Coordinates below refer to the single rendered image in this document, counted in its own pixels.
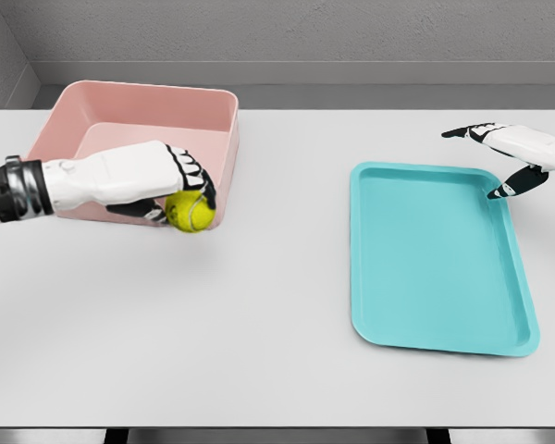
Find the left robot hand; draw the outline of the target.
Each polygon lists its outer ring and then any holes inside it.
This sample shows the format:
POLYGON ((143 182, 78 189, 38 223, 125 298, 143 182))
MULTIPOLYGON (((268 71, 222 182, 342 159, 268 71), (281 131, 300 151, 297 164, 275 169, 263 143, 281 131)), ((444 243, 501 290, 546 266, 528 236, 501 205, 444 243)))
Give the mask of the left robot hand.
POLYGON ((92 154, 81 163, 92 180, 92 199, 110 213, 169 225, 165 200, 177 191, 200 191, 216 210, 211 177, 185 149, 149 141, 92 154))

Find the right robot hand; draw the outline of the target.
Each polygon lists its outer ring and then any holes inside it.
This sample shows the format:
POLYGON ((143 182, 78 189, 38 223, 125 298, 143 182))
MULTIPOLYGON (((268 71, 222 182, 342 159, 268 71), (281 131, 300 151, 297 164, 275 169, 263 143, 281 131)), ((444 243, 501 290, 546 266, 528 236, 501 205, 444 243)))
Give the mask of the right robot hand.
POLYGON ((548 180, 550 171, 555 171, 555 136, 527 126, 486 122, 451 129, 442 132, 441 137, 469 139, 525 163, 487 194, 489 200, 531 191, 548 180))

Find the yellow tennis ball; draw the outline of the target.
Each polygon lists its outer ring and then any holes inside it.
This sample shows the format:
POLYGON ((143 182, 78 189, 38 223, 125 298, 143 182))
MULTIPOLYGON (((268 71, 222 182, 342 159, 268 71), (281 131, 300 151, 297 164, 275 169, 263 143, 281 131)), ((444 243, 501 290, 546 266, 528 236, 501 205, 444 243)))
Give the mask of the yellow tennis ball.
POLYGON ((216 210, 200 191, 177 191, 166 197, 166 220, 172 227, 188 233, 206 230, 213 222, 216 210))

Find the pink basket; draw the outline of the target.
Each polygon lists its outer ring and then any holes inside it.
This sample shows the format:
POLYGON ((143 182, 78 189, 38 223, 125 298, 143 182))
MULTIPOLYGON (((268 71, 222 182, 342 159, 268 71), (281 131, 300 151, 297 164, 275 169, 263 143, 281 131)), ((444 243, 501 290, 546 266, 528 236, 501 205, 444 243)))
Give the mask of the pink basket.
POLYGON ((28 160, 83 158, 159 140, 187 150, 216 188, 218 227, 239 150, 239 101, 225 90, 82 80, 61 93, 28 160))

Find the blue tray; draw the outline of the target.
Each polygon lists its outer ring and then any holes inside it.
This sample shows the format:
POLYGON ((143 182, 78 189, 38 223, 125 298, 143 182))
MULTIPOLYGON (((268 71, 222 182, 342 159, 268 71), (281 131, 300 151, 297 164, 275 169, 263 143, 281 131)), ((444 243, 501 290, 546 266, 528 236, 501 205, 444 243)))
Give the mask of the blue tray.
POLYGON ((540 342, 511 213, 476 168, 364 162, 350 178, 351 322, 379 346, 507 357, 540 342))

